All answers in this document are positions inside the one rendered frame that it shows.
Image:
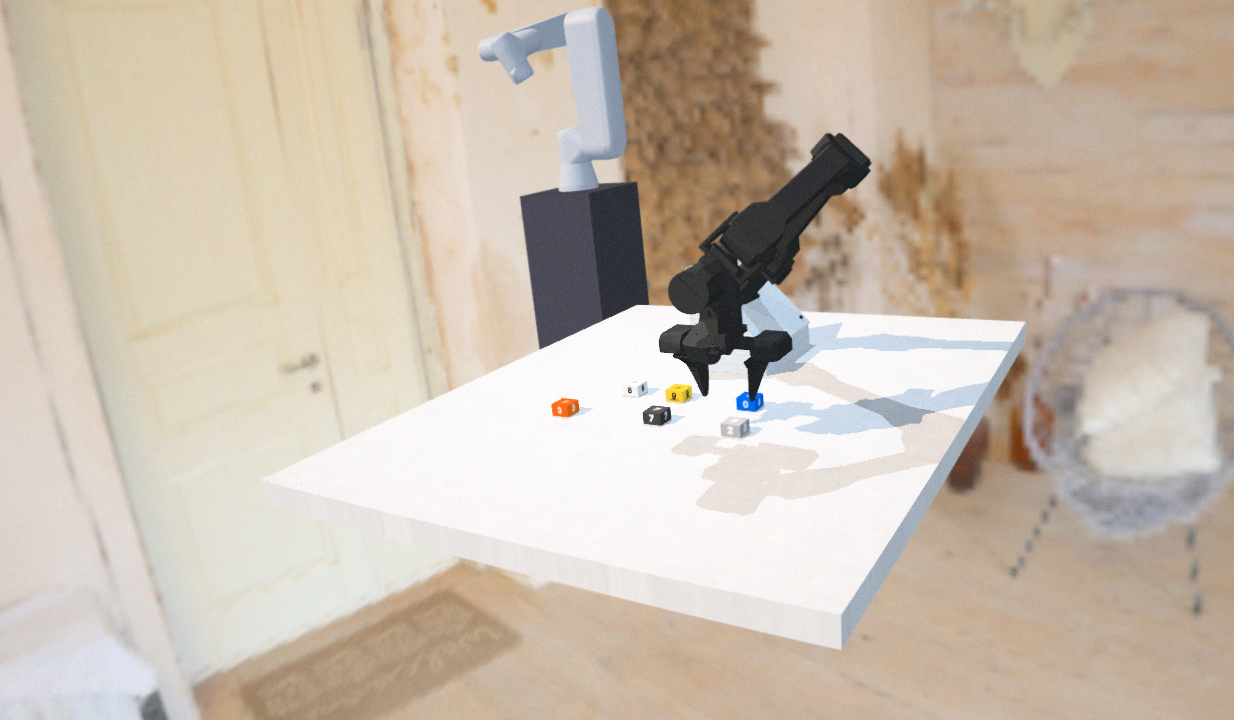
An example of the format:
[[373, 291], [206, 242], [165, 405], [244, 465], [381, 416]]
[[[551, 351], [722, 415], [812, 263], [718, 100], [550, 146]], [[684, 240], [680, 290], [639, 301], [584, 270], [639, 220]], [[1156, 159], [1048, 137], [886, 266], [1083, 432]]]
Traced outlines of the orange block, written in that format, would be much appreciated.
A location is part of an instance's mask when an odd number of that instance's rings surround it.
[[559, 398], [557, 404], [550, 404], [553, 416], [573, 416], [579, 412], [579, 400], [575, 398]]

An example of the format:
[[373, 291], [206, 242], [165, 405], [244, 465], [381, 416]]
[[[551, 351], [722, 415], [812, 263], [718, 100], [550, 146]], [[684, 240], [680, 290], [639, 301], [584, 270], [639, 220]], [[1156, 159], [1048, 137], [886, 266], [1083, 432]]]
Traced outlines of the yellow block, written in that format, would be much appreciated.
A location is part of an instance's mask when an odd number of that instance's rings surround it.
[[666, 401], [669, 403], [684, 404], [687, 401], [687, 398], [691, 396], [694, 396], [694, 387], [680, 387], [680, 384], [675, 384], [675, 387], [669, 387], [666, 389]]

